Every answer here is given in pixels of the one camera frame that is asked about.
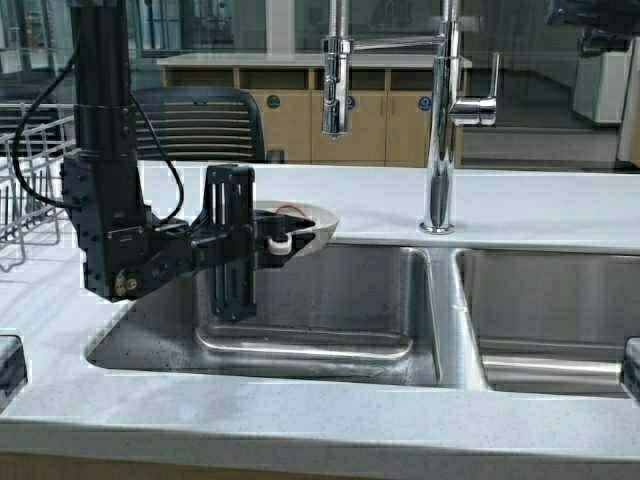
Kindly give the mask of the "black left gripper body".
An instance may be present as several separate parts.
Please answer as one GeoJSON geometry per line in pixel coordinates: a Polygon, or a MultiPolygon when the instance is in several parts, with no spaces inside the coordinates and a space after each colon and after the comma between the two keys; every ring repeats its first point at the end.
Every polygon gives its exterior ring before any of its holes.
{"type": "Polygon", "coordinates": [[[212,314],[223,321],[253,316],[255,272],[283,267],[315,239],[313,220],[257,209],[254,181],[251,167],[209,166],[190,226],[195,268],[208,272],[212,314]]]}

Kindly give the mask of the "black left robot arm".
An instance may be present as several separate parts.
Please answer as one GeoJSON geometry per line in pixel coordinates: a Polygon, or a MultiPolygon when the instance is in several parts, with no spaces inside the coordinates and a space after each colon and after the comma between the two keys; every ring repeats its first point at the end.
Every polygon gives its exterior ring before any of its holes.
{"type": "Polygon", "coordinates": [[[182,275],[211,273],[214,313],[238,321],[256,312],[253,280],[300,256],[314,241],[310,219],[260,210],[255,172],[206,168],[192,222],[156,216],[143,197],[130,89],[126,7],[73,1],[76,149],[62,164],[63,206],[84,253],[85,288],[110,302],[139,300],[182,275]]]}

